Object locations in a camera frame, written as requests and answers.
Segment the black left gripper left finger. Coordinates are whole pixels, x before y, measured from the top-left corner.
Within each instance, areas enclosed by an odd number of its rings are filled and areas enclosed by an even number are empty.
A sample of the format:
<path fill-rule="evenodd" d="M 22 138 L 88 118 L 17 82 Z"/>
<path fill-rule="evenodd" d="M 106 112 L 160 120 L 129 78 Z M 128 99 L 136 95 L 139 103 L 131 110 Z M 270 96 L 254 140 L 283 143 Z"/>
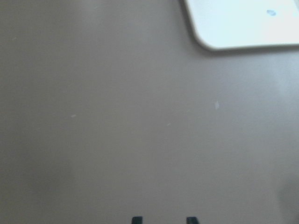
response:
<path fill-rule="evenodd" d="M 142 224 L 142 217 L 141 216 L 132 217 L 131 224 Z"/>

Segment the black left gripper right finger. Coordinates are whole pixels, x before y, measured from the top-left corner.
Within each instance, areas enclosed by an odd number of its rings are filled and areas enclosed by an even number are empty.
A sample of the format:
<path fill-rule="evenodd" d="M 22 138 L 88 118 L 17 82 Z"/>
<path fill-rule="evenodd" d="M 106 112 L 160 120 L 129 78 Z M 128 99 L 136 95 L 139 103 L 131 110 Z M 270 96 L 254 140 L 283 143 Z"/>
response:
<path fill-rule="evenodd" d="M 197 217 L 187 217 L 186 224 L 199 224 Z"/>

